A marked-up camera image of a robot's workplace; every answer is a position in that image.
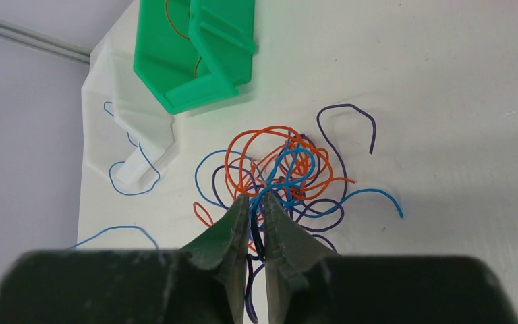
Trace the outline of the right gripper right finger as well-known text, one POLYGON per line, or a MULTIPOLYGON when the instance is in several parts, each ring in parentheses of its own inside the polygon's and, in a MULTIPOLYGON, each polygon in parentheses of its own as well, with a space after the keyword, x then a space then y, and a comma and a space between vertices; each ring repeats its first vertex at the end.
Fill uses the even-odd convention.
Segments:
POLYGON ((341 255, 264 197, 270 323, 518 323, 494 272, 470 256, 341 255))

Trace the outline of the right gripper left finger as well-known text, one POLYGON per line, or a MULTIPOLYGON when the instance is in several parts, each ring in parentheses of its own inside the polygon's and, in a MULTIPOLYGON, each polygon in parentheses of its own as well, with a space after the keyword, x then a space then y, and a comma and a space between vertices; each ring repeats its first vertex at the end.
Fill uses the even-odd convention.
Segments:
POLYGON ((176 250, 35 250, 0 281, 0 323, 242 323, 250 200, 176 250))

